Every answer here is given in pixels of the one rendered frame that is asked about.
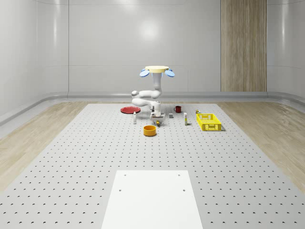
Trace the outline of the yellow basket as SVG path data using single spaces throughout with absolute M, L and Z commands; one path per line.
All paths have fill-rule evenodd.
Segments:
M 221 131 L 221 122 L 214 114 L 196 114 L 196 121 L 203 131 Z

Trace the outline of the red plate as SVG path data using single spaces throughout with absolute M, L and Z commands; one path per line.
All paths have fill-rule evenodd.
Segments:
M 136 106 L 126 106 L 121 108 L 121 112 L 124 114 L 133 114 L 133 113 L 139 113 L 141 109 Z

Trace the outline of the yellow bowl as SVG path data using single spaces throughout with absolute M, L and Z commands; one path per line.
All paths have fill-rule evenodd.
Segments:
M 156 135 L 156 126 L 146 125 L 143 127 L 143 134 L 145 136 L 155 136 Z

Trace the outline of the white board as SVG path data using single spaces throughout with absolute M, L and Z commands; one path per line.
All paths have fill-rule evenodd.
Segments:
M 102 229 L 203 229 L 186 170 L 118 170 Z

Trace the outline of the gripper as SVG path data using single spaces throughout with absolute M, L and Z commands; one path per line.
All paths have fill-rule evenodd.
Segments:
M 151 113 L 150 115 L 150 120 L 153 121 L 154 123 L 156 123 L 157 120 L 159 120 L 162 123 L 164 119 L 165 119 L 165 114 L 162 113 L 159 116 L 157 116 L 155 113 Z

